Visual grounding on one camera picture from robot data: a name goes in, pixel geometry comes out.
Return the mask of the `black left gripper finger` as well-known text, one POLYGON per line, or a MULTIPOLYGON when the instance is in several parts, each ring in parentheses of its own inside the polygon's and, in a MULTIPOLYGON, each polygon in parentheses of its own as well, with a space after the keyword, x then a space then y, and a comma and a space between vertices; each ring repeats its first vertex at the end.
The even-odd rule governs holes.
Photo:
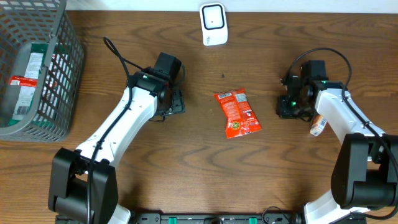
POLYGON ((175 115, 175 114, 182 114, 185 112, 184 106, 171 106, 166 112, 166 116, 175 115))
POLYGON ((182 96, 182 91, 181 90, 173 90, 172 91, 172 107, 173 108, 179 108, 183 107, 184 102, 183 102, 183 96, 182 96))

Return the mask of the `small orange white packet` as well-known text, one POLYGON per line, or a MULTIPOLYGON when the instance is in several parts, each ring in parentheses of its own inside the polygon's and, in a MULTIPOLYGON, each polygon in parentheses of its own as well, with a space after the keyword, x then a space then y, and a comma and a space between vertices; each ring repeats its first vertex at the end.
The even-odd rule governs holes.
POLYGON ((313 136, 319 136, 323 132, 326 125, 327 120, 322 115, 317 115, 310 128, 310 134, 313 136))

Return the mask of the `orange-red snack bag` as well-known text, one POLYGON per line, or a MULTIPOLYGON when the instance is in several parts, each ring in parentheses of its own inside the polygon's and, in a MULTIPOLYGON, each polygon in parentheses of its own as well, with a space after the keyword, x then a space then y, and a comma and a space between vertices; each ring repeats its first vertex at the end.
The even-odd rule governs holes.
POLYGON ((226 117, 226 137, 228 139, 244 136, 262 129, 246 96, 246 90, 240 88, 214 94, 226 117))

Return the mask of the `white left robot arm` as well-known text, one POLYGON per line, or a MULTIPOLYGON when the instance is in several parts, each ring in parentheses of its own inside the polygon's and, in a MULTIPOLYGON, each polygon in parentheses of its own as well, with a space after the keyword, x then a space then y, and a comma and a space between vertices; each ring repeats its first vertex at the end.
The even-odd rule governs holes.
POLYGON ((147 67, 128 78, 123 95, 103 124, 71 151, 60 148, 52 160, 49 210, 77 223, 128 223, 119 204, 116 169, 139 130, 155 116, 183 113, 178 75, 147 67))

